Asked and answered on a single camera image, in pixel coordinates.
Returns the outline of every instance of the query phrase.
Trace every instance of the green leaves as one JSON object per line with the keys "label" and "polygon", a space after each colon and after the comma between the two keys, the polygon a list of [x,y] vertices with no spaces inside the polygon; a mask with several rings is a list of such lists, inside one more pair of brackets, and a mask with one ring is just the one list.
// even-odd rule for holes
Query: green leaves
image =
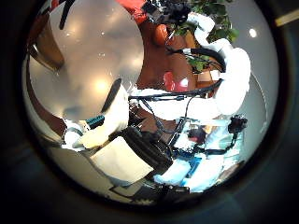
{"label": "green leaves", "polygon": [[188,58],[188,63],[194,67],[197,71],[202,72],[208,67],[209,57],[206,55],[201,55],[199,58]]}
{"label": "green leaves", "polygon": [[[206,14],[216,23],[214,29],[209,34],[209,42],[219,38],[226,38],[230,42],[234,42],[238,37],[238,31],[232,28],[232,24],[227,15],[225,2],[232,3],[233,0],[191,0],[192,11]],[[183,24],[178,27],[176,34],[185,35],[187,29],[193,32],[194,28],[195,27]]]}

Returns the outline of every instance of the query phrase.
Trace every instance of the white robot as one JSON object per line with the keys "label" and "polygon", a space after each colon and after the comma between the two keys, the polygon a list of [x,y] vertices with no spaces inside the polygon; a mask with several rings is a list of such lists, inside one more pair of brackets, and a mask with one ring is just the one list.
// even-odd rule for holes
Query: white robot
{"label": "white robot", "polygon": [[[109,136],[112,133],[127,128],[129,103],[138,104],[150,113],[154,112],[155,116],[166,120],[185,117],[186,107],[188,106],[188,118],[201,120],[205,125],[213,125],[216,117],[233,115],[242,105],[249,90],[249,55],[243,49],[233,48],[226,39],[208,43],[206,38],[215,24],[209,17],[191,12],[188,15],[187,22],[196,24],[197,28],[194,35],[198,43],[205,49],[218,52],[224,59],[225,72],[211,72],[213,80],[222,80],[213,97],[203,99],[187,96],[176,101],[175,104],[173,104],[173,101],[145,102],[138,99],[143,96],[159,94],[164,94],[164,98],[169,98],[167,96],[168,92],[154,89],[138,90],[135,88],[128,93],[120,85],[109,109],[103,114],[105,117],[103,125],[85,131],[81,126],[82,134],[72,133],[72,137],[65,138],[65,146],[74,150],[101,147],[101,150],[92,156],[92,161],[107,176],[117,179],[120,185],[132,184],[154,170],[154,167],[135,154],[124,138],[117,137],[109,141]],[[180,53],[192,54],[192,49],[182,49]],[[66,126],[74,126],[69,121],[65,124]],[[218,149],[220,140],[227,134],[229,134],[227,125],[221,125],[207,137],[205,149]],[[221,172],[223,155],[199,155],[197,157],[200,158],[201,162],[193,172],[192,178],[185,177],[192,168],[190,164],[184,160],[175,159],[166,172],[153,177],[155,182],[181,185],[190,188],[191,192],[202,192],[209,188],[216,182]]]}

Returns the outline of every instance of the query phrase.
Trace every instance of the black cable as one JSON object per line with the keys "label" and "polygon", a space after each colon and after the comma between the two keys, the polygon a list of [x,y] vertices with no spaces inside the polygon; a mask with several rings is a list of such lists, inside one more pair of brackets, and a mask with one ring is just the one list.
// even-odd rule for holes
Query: black cable
{"label": "black cable", "polygon": [[169,131],[169,130],[165,129],[164,126],[163,126],[163,124],[157,119],[157,116],[153,112],[153,110],[152,110],[151,106],[148,104],[148,102],[146,100],[144,100],[144,99],[142,99],[141,101],[150,110],[150,112],[151,112],[151,114],[152,114],[152,116],[153,116],[153,118],[155,120],[156,126],[157,126],[157,128],[159,130],[161,130],[164,133],[176,133],[177,132],[178,128],[176,128],[173,131]]}
{"label": "black cable", "polygon": [[146,101],[161,101],[161,97],[170,97],[170,96],[177,96],[178,98],[175,99],[169,99],[169,100],[182,100],[184,97],[190,96],[198,96],[205,93],[208,93],[209,91],[213,91],[214,89],[218,88],[220,84],[223,82],[223,79],[219,79],[217,82],[213,83],[212,85],[208,87],[204,87],[201,89],[196,89],[193,91],[175,91],[175,92],[167,92],[167,93],[161,93],[161,94],[152,94],[152,95],[146,95],[146,96],[129,96],[129,100],[146,100]]}

